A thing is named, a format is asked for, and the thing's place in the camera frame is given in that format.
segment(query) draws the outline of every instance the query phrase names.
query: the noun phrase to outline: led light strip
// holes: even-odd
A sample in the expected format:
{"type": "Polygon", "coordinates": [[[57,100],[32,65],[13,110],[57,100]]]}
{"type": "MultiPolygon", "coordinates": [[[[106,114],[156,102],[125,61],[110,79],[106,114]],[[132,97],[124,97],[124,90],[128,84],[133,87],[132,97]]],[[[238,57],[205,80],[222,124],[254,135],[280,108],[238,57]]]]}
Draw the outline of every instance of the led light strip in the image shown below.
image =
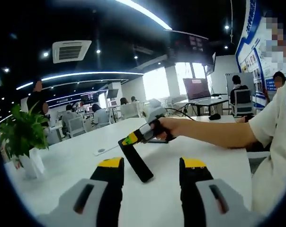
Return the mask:
{"type": "Polygon", "coordinates": [[[6,120],[6,119],[8,119],[9,117],[11,117],[12,116],[12,114],[11,115],[9,115],[9,116],[7,116],[6,118],[4,118],[3,120],[1,120],[0,121],[0,123],[2,122],[2,121],[4,121],[4,120],[6,120]]]}
{"type": "Polygon", "coordinates": [[[33,84],[33,82],[24,84],[24,85],[22,85],[22,86],[17,87],[16,90],[19,90],[19,89],[21,89],[21,88],[27,87],[27,86],[32,85],[32,84],[33,84]]]}
{"type": "MultiPolygon", "coordinates": [[[[65,103],[72,103],[72,102],[79,101],[79,100],[81,100],[81,99],[79,98],[79,99],[71,100],[71,101],[68,101],[68,102],[65,102],[65,103]]],[[[59,103],[59,104],[56,104],[56,105],[51,105],[51,106],[49,106],[49,108],[57,106],[57,105],[62,105],[62,104],[65,104],[65,103],[59,103]]]]}
{"type": "Polygon", "coordinates": [[[60,97],[60,98],[54,98],[54,99],[51,99],[51,100],[47,100],[46,102],[55,101],[55,100],[58,100],[58,99],[61,99],[61,98],[68,98],[68,97],[72,97],[72,96],[79,96],[79,95],[89,94],[89,93],[93,93],[93,92],[102,92],[102,91],[108,91],[108,89],[100,90],[100,91],[89,91],[89,92],[78,93],[78,94],[74,94],[74,95],[70,95],[70,96],[64,96],[64,97],[60,97]]]}
{"type": "MultiPolygon", "coordinates": [[[[76,73],[69,73],[69,74],[62,74],[62,75],[57,75],[57,76],[52,76],[52,77],[46,77],[46,78],[43,78],[41,80],[47,81],[50,79],[56,79],[56,78],[61,78],[61,77],[70,77],[70,76],[78,76],[78,75],[91,75],[91,74],[126,74],[126,75],[140,75],[140,76],[143,75],[143,73],[138,73],[138,72],[76,72],[76,73]]],[[[32,85],[32,84],[33,84],[33,82],[24,84],[22,86],[17,87],[16,90],[20,90],[21,88],[27,87],[27,86],[32,85]]]]}
{"type": "Polygon", "coordinates": [[[153,21],[157,22],[159,25],[161,25],[164,29],[167,30],[172,30],[171,27],[169,27],[164,21],[162,21],[160,18],[158,18],[156,15],[154,15],[153,13],[151,13],[150,11],[148,11],[147,9],[145,9],[144,7],[140,6],[137,3],[134,3],[131,0],[116,0],[118,2],[121,2],[141,13],[143,13],[144,15],[148,16],[150,19],[152,19],[153,21]]]}

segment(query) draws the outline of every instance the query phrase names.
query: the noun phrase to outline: desk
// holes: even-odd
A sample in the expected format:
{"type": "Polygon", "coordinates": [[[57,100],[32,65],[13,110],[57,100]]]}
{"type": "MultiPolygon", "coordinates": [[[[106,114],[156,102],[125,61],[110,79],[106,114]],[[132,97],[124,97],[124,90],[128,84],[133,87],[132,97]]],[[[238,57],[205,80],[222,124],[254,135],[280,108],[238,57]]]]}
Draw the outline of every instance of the desk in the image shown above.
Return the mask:
{"type": "MultiPolygon", "coordinates": [[[[222,116],[217,122],[234,122],[222,116]]],[[[196,118],[209,121],[207,116],[196,118]]],[[[93,151],[117,146],[118,140],[145,124],[143,118],[129,118],[80,136],[51,145],[41,151],[45,165],[42,179],[13,178],[21,199],[34,215],[49,213],[58,205],[59,196],[82,178],[90,178],[99,162],[124,156],[119,147],[102,155],[93,151]]],[[[221,178],[243,196],[251,207],[251,175],[245,149],[224,149],[198,140],[178,137],[169,144],[138,144],[136,150],[155,175],[143,184],[125,159],[125,182],[119,214],[121,227],[181,227],[179,158],[199,158],[214,178],[221,178]]]]}
{"type": "Polygon", "coordinates": [[[61,133],[60,133],[60,129],[61,128],[62,128],[62,125],[56,125],[56,126],[53,126],[53,127],[49,127],[50,131],[56,130],[60,142],[62,142],[62,136],[61,136],[61,133]]]}
{"type": "Polygon", "coordinates": [[[189,105],[195,105],[197,107],[197,116],[201,116],[201,110],[200,108],[202,106],[207,106],[208,107],[208,112],[209,115],[211,115],[211,111],[210,111],[210,107],[213,105],[218,105],[218,104],[222,104],[228,102],[228,98],[204,98],[201,100],[188,100],[185,99],[181,102],[177,102],[176,104],[183,104],[184,107],[187,107],[189,105]]]}

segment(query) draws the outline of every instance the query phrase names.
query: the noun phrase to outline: ceiling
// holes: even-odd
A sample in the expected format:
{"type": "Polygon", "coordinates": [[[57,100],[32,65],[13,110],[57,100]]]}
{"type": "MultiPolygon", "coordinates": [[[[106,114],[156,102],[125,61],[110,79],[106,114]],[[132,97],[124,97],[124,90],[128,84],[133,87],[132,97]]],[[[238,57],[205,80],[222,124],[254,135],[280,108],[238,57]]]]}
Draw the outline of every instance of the ceiling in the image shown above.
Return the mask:
{"type": "MultiPolygon", "coordinates": [[[[1,1],[0,7],[0,116],[7,116],[12,100],[19,102],[33,87],[17,87],[34,78],[77,72],[138,72],[134,68],[166,54],[163,27],[118,0],[1,1]],[[58,41],[91,40],[82,61],[53,64],[52,44],[58,41]],[[149,53],[135,51],[135,47],[149,53]]],[[[133,0],[154,13],[173,30],[209,38],[217,55],[234,54],[245,18],[246,0],[233,0],[231,43],[230,0],[133,0]]],[[[98,90],[116,79],[127,82],[141,75],[89,74],[48,80],[47,98],[98,90]],[[52,86],[71,83],[64,86],[52,86]]]]}

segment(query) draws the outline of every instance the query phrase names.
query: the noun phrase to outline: display screen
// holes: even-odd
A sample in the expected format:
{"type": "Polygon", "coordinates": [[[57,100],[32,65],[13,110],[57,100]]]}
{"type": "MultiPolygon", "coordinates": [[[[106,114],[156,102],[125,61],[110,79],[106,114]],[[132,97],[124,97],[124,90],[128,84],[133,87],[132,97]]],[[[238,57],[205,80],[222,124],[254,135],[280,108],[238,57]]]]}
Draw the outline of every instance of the display screen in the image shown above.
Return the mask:
{"type": "Polygon", "coordinates": [[[210,97],[206,79],[183,79],[188,99],[199,99],[210,97]]]}
{"type": "Polygon", "coordinates": [[[107,98],[116,98],[118,96],[119,89],[108,90],[107,98]]]}
{"type": "Polygon", "coordinates": [[[212,65],[203,65],[204,69],[205,69],[205,76],[208,76],[210,74],[212,74],[215,70],[215,53],[213,54],[213,61],[214,63],[212,65]]]}
{"type": "Polygon", "coordinates": [[[201,63],[213,65],[213,51],[205,37],[169,31],[168,33],[168,59],[174,62],[201,63]]]}
{"type": "Polygon", "coordinates": [[[98,93],[91,93],[84,96],[81,96],[81,101],[83,105],[90,104],[90,103],[97,103],[98,100],[98,93]]]}

